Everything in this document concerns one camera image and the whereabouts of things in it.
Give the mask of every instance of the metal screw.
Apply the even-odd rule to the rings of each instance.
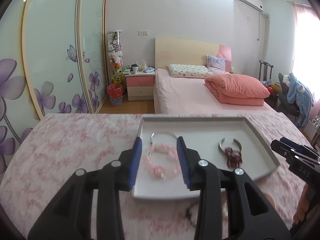
[[[78,169],[78,170],[76,170],[76,175],[77,176],[82,176],[82,175],[84,175],[85,174],[85,170],[84,169]]]
[[[121,165],[121,161],[113,161],[112,163],[111,163],[111,166],[112,167],[119,167]]]
[[[198,164],[202,167],[208,166],[208,162],[206,160],[199,160]]]
[[[237,175],[242,175],[242,174],[244,174],[244,171],[243,171],[243,169],[241,169],[241,168],[237,168],[237,169],[235,169],[235,173],[236,173]]]

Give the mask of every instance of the pink patterned tablecloth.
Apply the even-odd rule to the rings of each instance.
[[[308,144],[300,131],[281,113],[234,114],[245,116],[270,145],[285,136]],[[26,237],[49,201],[78,168],[101,169],[133,146],[142,115],[48,114],[22,143],[0,185],[0,202],[18,230]],[[298,205],[304,182],[288,171],[284,158],[271,175],[257,181],[269,192],[288,227]],[[185,218],[195,200],[144,201],[121,193],[126,239],[193,239],[194,228]],[[95,238],[92,213],[92,238]],[[223,235],[227,237],[227,226]]]

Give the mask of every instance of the blue basket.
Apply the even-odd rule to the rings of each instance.
[[[111,96],[110,97],[110,102],[112,105],[119,105],[122,103],[122,97],[119,97],[119,98],[113,98]]]

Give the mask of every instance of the jewelry tray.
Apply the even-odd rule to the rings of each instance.
[[[143,156],[153,143],[166,143],[176,146],[176,140],[168,133],[182,136],[187,148],[196,150],[202,159],[213,163],[217,168],[232,171],[228,168],[227,157],[218,149],[219,141],[225,137],[222,148],[232,147],[238,150],[233,138],[242,145],[240,168],[256,180],[272,173],[279,165],[269,145],[254,126],[244,117],[142,117],[138,136],[142,140],[142,156],[138,169],[136,184],[132,190],[133,197],[142,199],[184,199],[198,197],[200,191],[189,191],[183,182],[182,174],[173,178],[157,179],[145,167]],[[155,165],[172,168],[174,163],[166,154],[155,153],[151,156]]]

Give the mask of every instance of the cable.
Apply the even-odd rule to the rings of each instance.
[[[191,210],[191,208],[193,208],[194,206],[196,206],[196,205],[198,205],[198,204],[199,204],[199,201],[191,204],[191,205],[187,208],[187,210],[186,210],[186,218],[188,219],[188,221],[190,222],[190,224],[191,224],[194,228],[196,228],[197,225],[196,225],[196,224],[192,221],[192,219],[191,219],[191,218],[192,218],[192,214],[191,214],[190,210]]]
[[[257,41],[260,40],[260,31],[261,31],[260,14],[261,13],[259,13],[259,38],[257,38]]]

